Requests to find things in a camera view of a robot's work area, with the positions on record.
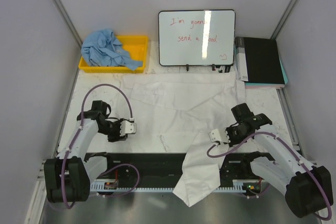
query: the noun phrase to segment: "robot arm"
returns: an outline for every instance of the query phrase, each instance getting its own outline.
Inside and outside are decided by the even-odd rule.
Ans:
[[[89,197],[91,183],[107,169],[105,157],[91,157],[84,161],[89,145],[97,133],[108,136],[109,142],[126,140],[128,134],[135,134],[136,124],[126,119],[115,122],[107,120],[108,105],[103,101],[93,101],[91,110],[84,112],[84,124],[66,160],[65,191],[68,201],[85,201]],[[80,115],[71,140],[80,127]],[[64,148],[56,158],[44,164],[47,198],[49,202],[62,202],[61,166],[68,148]]]
[[[331,176],[324,167],[315,167],[297,151],[277,136],[272,121],[264,114],[254,115],[247,104],[232,108],[237,121],[226,129],[210,132],[212,142],[224,142],[230,146],[240,144],[255,134],[255,141],[263,146],[274,158],[270,161],[259,152],[250,153],[241,162],[242,169],[248,174],[256,175],[279,190],[286,199],[291,211],[302,218],[326,207],[326,202],[315,182],[305,167],[313,174],[325,192],[329,204],[333,204]]]

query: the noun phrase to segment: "metal frame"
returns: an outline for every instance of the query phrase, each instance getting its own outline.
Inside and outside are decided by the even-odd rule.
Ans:
[[[291,12],[293,11],[294,7],[296,6],[298,0],[290,0],[290,2],[288,3],[277,27],[275,28],[272,36],[270,39],[277,39],[277,37],[279,36],[283,26],[285,25],[288,17],[290,16]],[[292,111],[289,105],[289,100],[288,97],[286,95],[286,88],[284,89],[278,89],[278,97],[280,100],[280,104],[281,104],[281,108],[282,111],[284,112],[284,116],[285,116],[285,120],[286,120],[286,124],[287,124],[287,128],[289,130],[289,135],[290,138],[292,140],[293,143],[293,147],[296,151],[300,151],[300,145],[299,145],[299,134],[298,131],[295,127],[295,123],[294,123],[294,119],[292,116]]]
[[[66,9],[64,8],[64,5],[62,4],[61,0],[52,0],[53,3],[55,4],[56,8],[58,9],[58,11],[60,12],[64,22],[67,24],[70,32],[72,33],[76,43],[78,44],[78,46],[81,47],[82,45],[82,40],[75,28],[75,26],[73,25],[73,22],[71,20],[71,18],[69,17]],[[286,23],[289,15],[291,14],[293,8],[295,7],[295,5],[297,4],[298,0],[290,0],[280,21],[277,24],[277,27],[275,28],[271,39],[276,39],[281,31],[281,29],[283,28],[284,24]],[[69,110],[69,106],[70,106],[70,101],[71,101],[71,97],[73,94],[73,90],[75,88],[76,85],[76,81],[77,81],[77,77],[78,77],[78,73],[79,70],[77,70],[75,77],[74,77],[74,82],[72,84],[72,88],[71,91],[69,93],[68,96],[68,103],[67,103],[67,107],[64,113],[64,118],[63,121],[60,125],[58,134],[56,136],[57,138],[57,142],[56,142],[56,146],[55,146],[55,150],[54,150],[54,154],[53,156],[55,156],[56,151],[57,151],[57,146],[58,143],[60,141],[61,138],[61,134],[63,132],[63,128],[64,128],[64,124],[66,121],[66,116]],[[288,98],[286,96],[286,89],[280,89],[277,91],[278,92],[278,97],[280,100],[280,104],[282,107],[282,110],[284,112],[284,116],[285,116],[285,120],[287,123],[287,127],[289,129],[289,134],[293,143],[293,146],[296,150],[299,150],[299,134],[298,134],[298,130],[295,127],[295,123],[294,123],[294,119],[291,113],[291,109],[290,109],[290,104],[288,101]],[[40,217],[41,217],[41,213],[43,210],[43,205],[45,202],[45,198],[46,198],[46,192],[45,192],[45,182],[44,182],[44,176],[43,176],[43,167],[40,170],[40,174],[37,178],[37,182],[36,182],[36,186],[33,192],[33,196],[31,198],[30,204],[29,204],[29,209],[26,215],[26,219],[25,219],[25,224],[30,224],[30,223],[39,223],[40,221]]]

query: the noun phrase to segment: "whiteboard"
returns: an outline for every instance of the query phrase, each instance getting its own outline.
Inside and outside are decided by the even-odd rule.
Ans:
[[[159,13],[162,66],[231,65],[234,10],[185,10]]]

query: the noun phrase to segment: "metal floor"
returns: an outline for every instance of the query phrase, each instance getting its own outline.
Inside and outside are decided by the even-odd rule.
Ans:
[[[270,188],[259,199],[212,193],[189,208],[172,193],[134,193],[120,198],[90,197],[72,210],[54,211],[45,204],[40,224],[222,224],[321,223],[313,215],[297,218],[284,196]]]

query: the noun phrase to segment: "red handwriting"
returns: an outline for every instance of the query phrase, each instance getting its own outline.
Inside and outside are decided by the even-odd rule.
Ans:
[[[194,28],[194,25],[203,25],[203,24],[208,24],[208,22],[206,21],[203,21],[203,20],[192,20],[191,21],[191,28],[190,29],[193,29]]]
[[[170,24],[171,26],[174,25],[174,24],[177,24],[177,22],[175,22],[175,18],[172,18],[172,20],[173,20],[173,22]],[[178,21],[178,23],[179,23],[179,24],[184,23],[184,20],[183,20],[183,19],[180,19],[180,20]]]
[[[226,56],[226,54],[219,55],[219,57],[220,57],[222,60],[226,60],[226,59],[227,59],[227,56]]]
[[[217,42],[217,35],[215,38],[209,38],[209,42]]]
[[[217,42],[217,35],[214,38],[208,38],[207,40],[208,40],[208,42]],[[192,37],[191,37],[191,35],[179,36],[177,41],[178,42],[180,42],[180,41],[192,41]]]
[[[179,36],[177,41],[191,41],[191,37],[189,36]]]

